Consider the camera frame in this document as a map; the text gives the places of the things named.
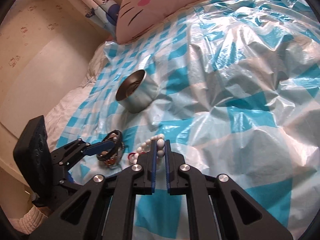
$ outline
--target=bedding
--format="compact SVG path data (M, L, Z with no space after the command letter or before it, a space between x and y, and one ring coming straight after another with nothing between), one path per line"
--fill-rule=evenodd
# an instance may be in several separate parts
M172 150L204 174L228 174L299 238L320 206L319 23L304 0L205 0L167 17L130 44L108 41L90 74L46 117L51 150L81 137L123 132L126 154L163 133ZM145 69L158 98L130 114L115 100L119 84ZM118 168L84 157L76 183ZM188 239L185 197L138 196L133 239Z

